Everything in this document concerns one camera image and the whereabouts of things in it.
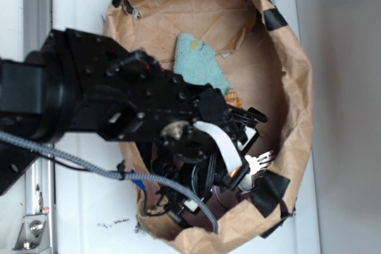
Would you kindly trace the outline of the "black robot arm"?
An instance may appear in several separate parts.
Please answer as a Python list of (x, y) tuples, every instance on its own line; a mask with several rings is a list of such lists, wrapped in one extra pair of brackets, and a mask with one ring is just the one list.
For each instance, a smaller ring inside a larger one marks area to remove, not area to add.
[(249, 190), (267, 167), (248, 155), (256, 109), (229, 105), (210, 84), (192, 84), (144, 51), (129, 52), (113, 39), (68, 29), (53, 30), (43, 47), (23, 62), (1, 60), (1, 193), (38, 156), (65, 158), (52, 144), (68, 132), (135, 142), (148, 167), (138, 175), (105, 171), (73, 159), (77, 170), (141, 188), (160, 185), (160, 215), (182, 227), (183, 211), (205, 210), (213, 187)]

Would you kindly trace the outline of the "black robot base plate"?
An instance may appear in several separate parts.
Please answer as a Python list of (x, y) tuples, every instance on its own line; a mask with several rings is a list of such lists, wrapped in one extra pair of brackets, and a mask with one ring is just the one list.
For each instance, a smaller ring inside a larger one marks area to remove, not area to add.
[(0, 153), (0, 190), (1, 196), (21, 178), (26, 170), (35, 162), (38, 155), (6, 143), (1, 143)]

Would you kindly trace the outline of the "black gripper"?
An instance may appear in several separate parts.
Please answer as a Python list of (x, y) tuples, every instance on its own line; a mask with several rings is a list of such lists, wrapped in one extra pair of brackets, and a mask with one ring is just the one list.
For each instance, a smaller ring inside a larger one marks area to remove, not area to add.
[[(151, 171), (190, 187), (203, 200), (211, 197), (213, 186), (238, 188), (249, 173), (245, 155), (258, 137), (257, 121), (267, 122), (253, 107), (236, 108), (225, 103), (220, 91), (189, 84), (178, 94), (156, 93), (150, 112), (158, 140)], [(183, 215), (198, 212), (194, 200), (168, 186), (156, 194), (156, 206), (182, 228), (192, 227)]]

